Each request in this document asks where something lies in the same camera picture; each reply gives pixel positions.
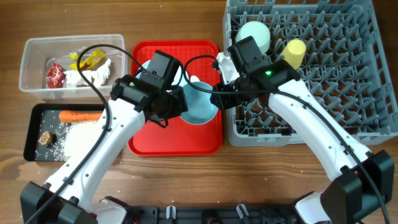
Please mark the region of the light blue bowl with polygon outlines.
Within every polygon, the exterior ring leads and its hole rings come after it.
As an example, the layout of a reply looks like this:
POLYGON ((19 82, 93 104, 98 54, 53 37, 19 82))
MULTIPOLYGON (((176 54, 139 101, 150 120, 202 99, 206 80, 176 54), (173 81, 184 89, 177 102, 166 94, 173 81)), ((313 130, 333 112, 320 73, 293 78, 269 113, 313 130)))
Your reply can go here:
POLYGON ((199 91, 189 84, 183 86, 188 111, 180 117, 187 123, 202 125, 210 122, 218 113, 218 108, 211 103, 211 93, 199 91))

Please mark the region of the white plastic spoon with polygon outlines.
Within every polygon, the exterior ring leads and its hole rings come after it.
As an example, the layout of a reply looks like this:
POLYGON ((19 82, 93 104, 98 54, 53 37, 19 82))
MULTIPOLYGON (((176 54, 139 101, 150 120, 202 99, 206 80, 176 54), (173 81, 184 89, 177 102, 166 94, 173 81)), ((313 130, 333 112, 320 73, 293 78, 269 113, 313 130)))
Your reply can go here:
POLYGON ((189 80, 190 80, 192 83, 200 82, 200 79, 199 79, 197 76, 195 76, 195 75, 192 75, 192 76, 190 77, 189 80))

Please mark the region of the mint green bowl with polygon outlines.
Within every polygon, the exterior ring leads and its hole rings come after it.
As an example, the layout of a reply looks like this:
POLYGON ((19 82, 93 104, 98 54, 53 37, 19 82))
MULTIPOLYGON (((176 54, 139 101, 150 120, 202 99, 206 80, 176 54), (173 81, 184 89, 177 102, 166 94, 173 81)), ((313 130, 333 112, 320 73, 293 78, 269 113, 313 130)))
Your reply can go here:
POLYGON ((235 42, 245 39, 246 37, 252 36, 256 41, 262 54, 265 54, 271 44, 271 32, 269 28, 258 21, 250 21, 245 23, 245 25, 238 31, 235 42))

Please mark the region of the yellow plastic cup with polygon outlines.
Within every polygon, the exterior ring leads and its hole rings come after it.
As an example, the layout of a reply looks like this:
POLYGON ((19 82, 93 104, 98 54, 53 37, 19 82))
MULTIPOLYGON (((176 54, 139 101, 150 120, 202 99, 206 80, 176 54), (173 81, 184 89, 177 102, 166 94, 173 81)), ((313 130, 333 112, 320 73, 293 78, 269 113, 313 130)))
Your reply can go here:
POLYGON ((293 39, 287 43, 282 51, 282 59, 285 60, 293 69, 300 68, 306 52, 305 42, 300 39, 293 39))

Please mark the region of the gold foil wrapper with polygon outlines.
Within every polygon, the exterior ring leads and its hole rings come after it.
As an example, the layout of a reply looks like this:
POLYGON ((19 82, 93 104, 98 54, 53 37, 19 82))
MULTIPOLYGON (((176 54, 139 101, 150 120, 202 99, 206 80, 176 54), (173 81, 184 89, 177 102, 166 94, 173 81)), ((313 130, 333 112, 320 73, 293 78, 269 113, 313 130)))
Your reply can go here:
MULTIPOLYGON (((77 60, 78 59, 77 52, 70 53, 70 58, 73 60, 77 60)), ((89 68, 92 68, 104 58, 105 58, 105 54, 102 51, 97 49, 88 58, 86 58, 80 62, 80 69, 87 70, 89 68)), ((73 70, 77 70, 77 63, 73 63, 73 64, 69 65, 69 67, 73 70)))

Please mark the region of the white tissue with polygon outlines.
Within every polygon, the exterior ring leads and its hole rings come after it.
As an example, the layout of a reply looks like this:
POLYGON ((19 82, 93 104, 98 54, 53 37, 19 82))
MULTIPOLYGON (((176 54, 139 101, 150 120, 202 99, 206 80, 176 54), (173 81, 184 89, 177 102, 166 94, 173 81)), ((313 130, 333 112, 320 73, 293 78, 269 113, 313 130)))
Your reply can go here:
MULTIPOLYGON (((105 63, 97 70, 84 70, 83 75, 88 81, 92 82, 95 87, 102 86, 110 76, 111 62, 111 59, 107 59, 107 61, 105 61, 105 63)), ((77 70, 67 70, 64 72, 64 75, 66 78, 67 88, 76 88, 81 85, 87 85, 87 82, 80 76, 77 70)))

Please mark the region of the red snack wrapper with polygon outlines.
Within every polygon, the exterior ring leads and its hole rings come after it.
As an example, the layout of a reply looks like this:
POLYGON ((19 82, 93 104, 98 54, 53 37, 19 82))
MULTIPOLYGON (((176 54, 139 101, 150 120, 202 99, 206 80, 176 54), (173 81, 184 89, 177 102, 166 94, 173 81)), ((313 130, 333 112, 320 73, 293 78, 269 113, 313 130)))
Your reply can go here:
POLYGON ((64 69, 57 63, 52 64, 52 68, 47 72, 45 81, 47 88, 61 88, 63 86, 64 69))

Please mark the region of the brown food lump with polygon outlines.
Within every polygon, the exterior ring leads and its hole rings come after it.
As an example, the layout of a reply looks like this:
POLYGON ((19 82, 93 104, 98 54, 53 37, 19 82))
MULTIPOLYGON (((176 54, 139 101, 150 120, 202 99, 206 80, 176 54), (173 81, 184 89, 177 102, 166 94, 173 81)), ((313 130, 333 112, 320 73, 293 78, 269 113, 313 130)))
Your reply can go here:
POLYGON ((38 143, 42 146, 49 147, 56 141, 56 134, 51 131, 45 131, 38 140, 38 143))

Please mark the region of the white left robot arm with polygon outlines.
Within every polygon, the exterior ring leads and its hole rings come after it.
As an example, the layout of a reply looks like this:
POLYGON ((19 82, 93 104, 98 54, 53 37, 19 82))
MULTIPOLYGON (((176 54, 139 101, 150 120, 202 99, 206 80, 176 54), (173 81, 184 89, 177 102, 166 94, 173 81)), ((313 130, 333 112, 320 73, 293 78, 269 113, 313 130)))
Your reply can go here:
POLYGON ((29 182, 20 200, 24 223, 127 223, 128 206, 93 196, 124 147, 153 118, 169 119, 187 111, 183 88, 169 78, 125 75, 115 81, 111 98, 96 124, 98 140, 84 156, 72 156, 44 185, 29 182))

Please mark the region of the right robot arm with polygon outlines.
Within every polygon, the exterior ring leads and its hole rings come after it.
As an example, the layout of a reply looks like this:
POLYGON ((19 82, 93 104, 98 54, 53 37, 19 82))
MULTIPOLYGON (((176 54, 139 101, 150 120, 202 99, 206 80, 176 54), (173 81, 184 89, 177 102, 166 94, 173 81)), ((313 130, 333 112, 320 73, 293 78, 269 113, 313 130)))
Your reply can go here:
POLYGON ((253 37, 240 40, 216 56, 213 65, 222 81, 213 87, 210 100, 227 110, 266 96, 269 108, 304 140, 331 182, 295 203, 301 221, 360 223, 375 210, 386 212, 394 161, 352 137, 310 93, 298 72, 305 51, 302 40, 291 40, 282 58, 270 63, 253 37))

